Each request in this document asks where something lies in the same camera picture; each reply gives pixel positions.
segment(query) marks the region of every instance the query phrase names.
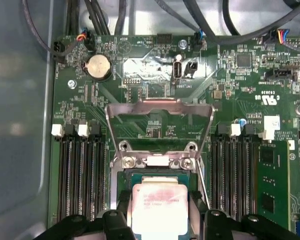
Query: surface mount component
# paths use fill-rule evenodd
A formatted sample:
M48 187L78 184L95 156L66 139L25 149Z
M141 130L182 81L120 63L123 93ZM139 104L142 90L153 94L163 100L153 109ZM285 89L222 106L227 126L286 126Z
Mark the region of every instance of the surface mount component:
M236 56L236 63L238 68L251 68L251 54L239 53Z
M98 82L106 81L113 74L113 65L103 54L93 55L82 66L83 70Z

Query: integrated circuit chip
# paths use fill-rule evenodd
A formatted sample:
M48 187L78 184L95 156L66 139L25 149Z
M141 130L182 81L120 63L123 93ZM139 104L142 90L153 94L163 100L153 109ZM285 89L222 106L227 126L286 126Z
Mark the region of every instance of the integrated circuit chip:
M274 213L275 212L275 199L272 196L262 193L261 206L264 210L267 210L270 213Z
M274 164L274 150L270 147L264 147L260 153L261 162L266 164Z
M236 63L238 68L250 68L251 67L250 53L239 53L236 56Z
M214 99L222 99L222 91L214 90L213 91L213 98Z
M171 44L172 34L158 34L156 36L156 44Z

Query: ram slot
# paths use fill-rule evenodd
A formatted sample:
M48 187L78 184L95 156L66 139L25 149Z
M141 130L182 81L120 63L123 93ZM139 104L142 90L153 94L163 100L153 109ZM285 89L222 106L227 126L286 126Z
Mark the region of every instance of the ram slot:
M66 215L71 215L72 202L74 199L74 163L76 161L76 141L74 137L71 137L71 141L69 143L68 148L68 156L67 156L67 189L66 189Z
M80 158L80 165L81 165L81 172L80 172L80 206L81 209L79 211L80 214L86 215L86 209L87 209L87 178L86 174L88 171L88 142L83 141L81 143L81 158Z
M231 144L229 141L224 142L224 210L230 214L232 211L232 163L230 161L231 156Z
M80 183L80 160L81 160L81 143L76 140L73 144L74 157L70 163L70 215L79 213L79 183Z
M210 162L210 197L211 197L211 206L214 209L219 208L219 189L218 189L218 181L219 181L219 171L218 171L218 161L219 161L219 142L213 137L212 148L211 148L211 162Z
M66 217L67 213L67 172L68 172L68 149L70 142L66 140L62 140L60 142L60 157L59 157L59 186L58 186L58 214L57 221L61 221L64 217Z
M219 206L218 209L224 210L225 209L225 198L223 196L225 190L225 183L224 183L224 175L225 175L225 144L223 139L221 138L218 142L218 171L216 175L218 177L218 199L219 199Z
M237 145L238 141L237 138L231 138L230 140L230 202L231 202L231 209L230 209L230 216L232 216L236 220L237 215Z
M246 198L243 195L246 179L245 179L245 172L247 171L244 167L245 158L243 156L243 142L240 140L237 142L237 149L236 149L236 219L240 220L245 212L245 204L244 199Z
M249 180L250 176L250 138L244 137L242 141L242 215L250 213L250 195L249 195L249 186L253 184L253 181Z
M87 144L86 172L84 173L86 182L84 215L87 219L91 219L91 203L92 203L92 169L93 169L93 143Z
M91 185L90 185L90 219L94 220L96 217L96 202L97 202L97 144L93 141L90 142L91 145Z
M96 182L95 182L95 209L94 214L97 214L103 210L104 206L104 168L105 168L105 153L104 144L102 142L95 143L95 155L96 155Z
M257 163L259 157L259 141L254 141L250 139L247 143L248 145L248 191L249 191L249 213L256 214L257 213Z

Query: white sticker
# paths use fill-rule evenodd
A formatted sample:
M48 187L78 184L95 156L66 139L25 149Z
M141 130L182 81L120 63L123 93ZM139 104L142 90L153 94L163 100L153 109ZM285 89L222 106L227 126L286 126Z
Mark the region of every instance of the white sticker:
M280 130L280 116L264 116L264 130Z

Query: blue wire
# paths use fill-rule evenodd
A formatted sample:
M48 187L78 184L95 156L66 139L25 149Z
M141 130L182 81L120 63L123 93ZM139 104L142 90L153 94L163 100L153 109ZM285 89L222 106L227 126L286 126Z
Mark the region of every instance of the blue wire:
M200 39L203 39L203 37L204 37L204 31L200 30L199 32L200 32Z
M283 34L283 42L285 42L287 40L287 35L290 32L290 30L285 30L284 34Z

